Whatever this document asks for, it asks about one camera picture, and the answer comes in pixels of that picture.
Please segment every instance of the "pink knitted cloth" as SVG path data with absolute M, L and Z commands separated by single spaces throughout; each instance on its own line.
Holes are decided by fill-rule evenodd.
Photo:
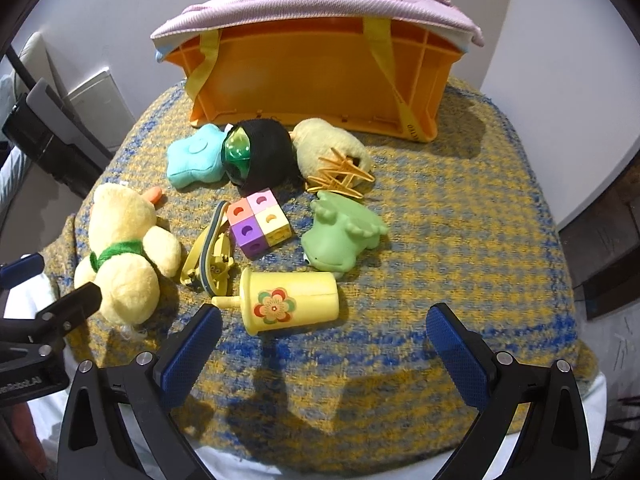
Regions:
M 418 23 L 445 31 L 467 50 L 471 40 L 482 46 L 482 32 L 449 0 L 210 0 L 192 5 L 151 35 L 158 60 L 201 31 L 289 18 L 377 16 Z

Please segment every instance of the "toy cube block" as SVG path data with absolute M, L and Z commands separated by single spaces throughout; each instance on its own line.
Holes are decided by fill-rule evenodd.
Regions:
M 233 224 L 231 232 L 236 239 L 236 245 L 242 249 L 247 258 L 253 258 L 269 248 L 269 243 L 253 216 Z
M 268 188 L 249 195 L 246 199 L 249 203 L 249 207 L 254 212 L 254 215 L 258 214 L 260 211 L 265 211 L 270 207 L 278 205 L 276 197 L 274 197 L 271 189 Z
M 279 244 L 291 236 L 291 225 L 287 217 L 284 216 L 279 205 L 272 206 L 264 211 L 256 213 L 255 219 L 258 221 L 264 237 L 270 247 Z
M 251 206 L 245 198 L 233 202 L 226 210 L 226 217 L 229 220 L 229 225 L 235 225 L 242 220 L 251 218 L 254 212 L 251 210 Z

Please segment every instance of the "woven tablecloth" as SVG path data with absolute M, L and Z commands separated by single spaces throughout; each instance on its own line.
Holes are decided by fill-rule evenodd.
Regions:
M 238 199 L 231 184 L 172 189 L 166 149 L 191 135 L 183 84 L 162 94 L 133 127 L 100 182 L 136 190 L 159 184 L 159 224 L 183 245 L 205 228 L 216 201 Z M 521 362 L 564 358 L 582 387 L 596 373 L 576 333 L 569 276 L 546 202 L 505 116 L 482 94 L 450 79 L 438 137 L 416 144 L 358 134 L 374 159 L 365 203 L 390 227 L 378 250 L 361 254 L 339 283 L 336 322 L 249 336 L 239 312 L 223 311 L 222 338 L 185 405 L 180 428 L 242 458 L 305 471 L 365 473 L 450 449 L 476 416 L 457 393 L 425 336 L 425 314 L 445 301 L 494 350 Z M 274 193 L 295 236 L 238 270 L 313 272 L 300 235 L 312 225 L 312 196 L 300 183 Z M 44 255 L 60 293 L 89 253 L 91 196 Z M 238 291 L 239 273 L 233 290 Z M 124 364 L 155 349 L 207 300 L 176 279 L 160 279 L 161 299 L 143 326 L 123 338 L 99 314 L 69 343 L 78 360 Z M 522 424 L 518 412 L 512 430 Z

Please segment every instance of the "orange storage box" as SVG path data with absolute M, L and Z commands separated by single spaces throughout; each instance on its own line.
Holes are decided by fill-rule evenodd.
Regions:
M 386 32 L 381 20 L 367 25 L 356 17 L 236 25 L 205 31 L 166 60 L 188 78 L 205 71 L 192 96 L 193 124 L 262 117 L 294 125 L 320 117 L 347 130 L 428 142 L 437 135 L 449 70 L 463 52 L 426 28 L 385 21 Z M 216 51 L 205 67 L 212 33 Z

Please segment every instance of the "flower design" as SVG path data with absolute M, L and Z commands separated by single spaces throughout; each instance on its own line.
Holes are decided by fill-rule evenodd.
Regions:
M 267 325 L 285 323 L 291 320 L 291 313 L 296 309 L 296 300 L 287 297 L 287 291 L 276 288 L 271 292 L 263 290 L 258 294 L 258 304 L 254 314 L 261 317 Z

